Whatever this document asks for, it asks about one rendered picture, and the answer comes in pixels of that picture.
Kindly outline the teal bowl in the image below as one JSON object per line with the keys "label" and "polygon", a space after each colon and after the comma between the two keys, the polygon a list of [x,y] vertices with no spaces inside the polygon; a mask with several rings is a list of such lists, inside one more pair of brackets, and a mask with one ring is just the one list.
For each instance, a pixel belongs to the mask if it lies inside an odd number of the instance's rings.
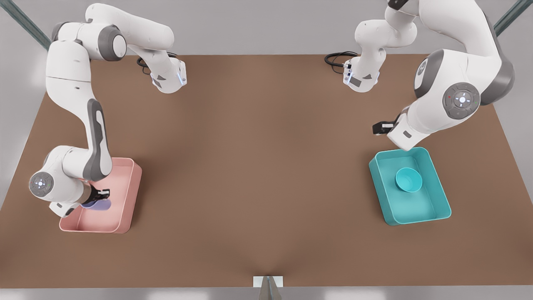
{"label": "teal bowl", "polygon": [[423,186],[423,179],[417,170],[404,167],[396,172],[395,184],[398,189],[404,192],[415,193]]}

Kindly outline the silver frame post with foot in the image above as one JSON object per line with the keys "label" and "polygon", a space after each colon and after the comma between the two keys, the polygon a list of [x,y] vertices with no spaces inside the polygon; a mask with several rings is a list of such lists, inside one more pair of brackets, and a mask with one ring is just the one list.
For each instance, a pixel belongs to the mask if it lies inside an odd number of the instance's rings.
{"label": "silver frame post with foot", "polygon": [[253,287],[260,288],[258,300],[282,300],[279,288],[283,286],[282,276],[253,277]]}

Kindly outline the purple cup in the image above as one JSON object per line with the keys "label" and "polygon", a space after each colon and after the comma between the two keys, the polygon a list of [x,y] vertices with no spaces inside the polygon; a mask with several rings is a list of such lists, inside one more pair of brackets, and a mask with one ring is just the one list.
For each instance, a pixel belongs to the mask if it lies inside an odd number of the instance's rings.
{"label": "purple cup", "polygon": [[112,202],[110,201],[110,199],[100,199],[83,203],[80,206],[89,210],[106,211],[110,209],[111,205]]}

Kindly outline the teal rectangular box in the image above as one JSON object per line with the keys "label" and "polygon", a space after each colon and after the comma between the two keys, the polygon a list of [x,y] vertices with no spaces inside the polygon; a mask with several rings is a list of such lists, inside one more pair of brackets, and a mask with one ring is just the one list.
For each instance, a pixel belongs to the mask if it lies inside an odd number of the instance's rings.
{"label": "teal rectangular box", "polygon": [[369,162],[385,222],[390,226],[444,220],[452,214],[427,149],[377,152]]}

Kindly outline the pink rectangular box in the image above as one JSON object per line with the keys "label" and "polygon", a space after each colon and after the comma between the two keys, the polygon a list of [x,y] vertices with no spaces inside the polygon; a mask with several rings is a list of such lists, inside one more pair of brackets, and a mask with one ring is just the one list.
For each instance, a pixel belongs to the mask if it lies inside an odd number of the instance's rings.
{"label": "pink rectangular box", "polygon": [[112,205],[106,211],[77,207],[59,222],[65,232],[126,233],[132,222],[142,169],[130,158],[112,158],[112,172],[107,178],[92,182],[95,188],[109,189]]}

